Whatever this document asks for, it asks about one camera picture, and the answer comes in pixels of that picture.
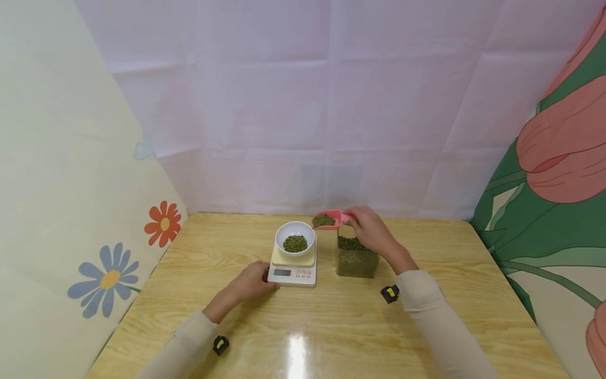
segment beige sleeve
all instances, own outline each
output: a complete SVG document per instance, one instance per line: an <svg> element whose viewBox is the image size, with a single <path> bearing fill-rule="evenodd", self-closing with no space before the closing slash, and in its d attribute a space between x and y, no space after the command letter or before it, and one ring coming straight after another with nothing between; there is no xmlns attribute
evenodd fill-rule
<svg viewBox="0 0 606 379"><path fill-rule="evenodd" d="M398 275L396 282L404 309L421 331L445 378L498 378L482 348L429 273L406 271Z"/></svg>
<svg viewBox="0 0 606 379"><path fill-rule="evenodd" d="M136 379L187 378L206 357L217 337L217 324L197 311L179 326L175 335L139 371Z"/></svg>

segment table surface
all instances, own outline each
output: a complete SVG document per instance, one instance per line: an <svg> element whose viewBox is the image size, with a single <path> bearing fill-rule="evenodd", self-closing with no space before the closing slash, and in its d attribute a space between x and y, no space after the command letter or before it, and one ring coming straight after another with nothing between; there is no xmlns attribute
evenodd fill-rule
<svg viewBox="0 0 606 379"><path fill-rule="evenodd" d="M278 227L309 217L189 217L88 373L133 378L195 310L248 263L269 260ZM387 220L442 287L501 378L568 378L468 223ZM430 351L403 311L379 291L394 283L384 260L374 279L335 274L335 231L318 231L318 284L282 286L236 308L220 334L231 346L193 373L205 378L438 378Z"/></svg>

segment yellow flower center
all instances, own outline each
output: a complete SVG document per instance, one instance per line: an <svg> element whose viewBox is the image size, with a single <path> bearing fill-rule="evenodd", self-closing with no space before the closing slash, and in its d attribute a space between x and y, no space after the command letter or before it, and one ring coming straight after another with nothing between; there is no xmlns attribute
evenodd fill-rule
<svg viewBox="0 0 606 379"><path fill-rule="evenodd" d="M101 288L112 288L116 285L118 279L120 279L120 273L117 270L111 270L101 278Z"/></svg>
<svg viewBox="0 0 606 379"><path fill-rule="evenodd" d="M160 221L160 229L162 229L163 232L166 232L169 227L170 220L168 219L168 217L163 218L162 221Z"/></svg>

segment kitchen scale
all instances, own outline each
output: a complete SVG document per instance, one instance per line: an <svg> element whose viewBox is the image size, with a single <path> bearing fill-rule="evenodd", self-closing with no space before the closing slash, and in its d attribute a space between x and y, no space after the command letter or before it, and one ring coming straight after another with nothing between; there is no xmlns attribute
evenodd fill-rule
<svg viewBox="0 0 606 379"><path fill-rule="evenodd" d="M300 257L286 256L286 254L280 252L278 245L274 243L267 281L280 283L282 286L315 287L317 257L317 236L310 251Z"/></svg>

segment hand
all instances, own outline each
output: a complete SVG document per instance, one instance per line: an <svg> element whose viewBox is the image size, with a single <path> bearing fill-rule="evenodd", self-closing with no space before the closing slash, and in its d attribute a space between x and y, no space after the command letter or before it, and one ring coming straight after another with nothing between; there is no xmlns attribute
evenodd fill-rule
<svg viewBox="0 0 606 379"><path fill-rule="evenodd" d="M280 288L278 283L264 281L264 276L268 269L268 262L253 262L242 270L240 275L232 280L225 289L233 294L238 299L238 302L241 303Z"/></svg>
<svg viewBox="0 0 606 379"><path fill-rule="evenodd" d="M210 321L219 324L240 303L280 288L278 283L264 281L268 268L269 263L262 261L246 266L227 287L216 294L202 313Z"/></svg>
<svg viewBox="0 0 606 379"><path fill-rule="evenodd" d="M385 258L397 274L418 270L408 250L393 237L381 217L367 206L351 207L343 211L353 218L345 221L356 232L360 242Z"/></svg>

